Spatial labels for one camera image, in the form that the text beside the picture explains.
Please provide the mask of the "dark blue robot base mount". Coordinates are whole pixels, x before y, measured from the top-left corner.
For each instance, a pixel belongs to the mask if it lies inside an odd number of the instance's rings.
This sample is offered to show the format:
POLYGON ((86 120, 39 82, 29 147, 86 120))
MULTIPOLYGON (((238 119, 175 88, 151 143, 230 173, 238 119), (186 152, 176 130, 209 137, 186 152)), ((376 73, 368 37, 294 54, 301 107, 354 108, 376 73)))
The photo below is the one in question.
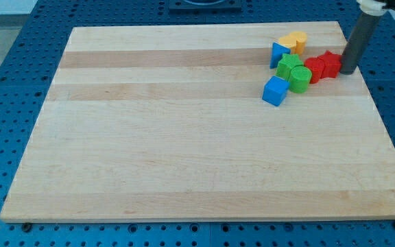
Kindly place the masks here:
POLYGON ((170 12, 241 10, 242 0, 169 0, 170 12))

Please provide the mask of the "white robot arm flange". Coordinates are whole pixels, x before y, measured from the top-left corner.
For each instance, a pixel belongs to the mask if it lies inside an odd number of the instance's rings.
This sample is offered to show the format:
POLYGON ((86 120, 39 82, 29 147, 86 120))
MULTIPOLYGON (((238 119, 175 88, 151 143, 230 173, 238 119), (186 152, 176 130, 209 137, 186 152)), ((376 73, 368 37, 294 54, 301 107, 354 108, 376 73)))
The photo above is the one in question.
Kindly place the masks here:
POLYGON ((360 10, 371 16, 383 16, 388 10, 395 11, 395 0, 356 0, 360 10))

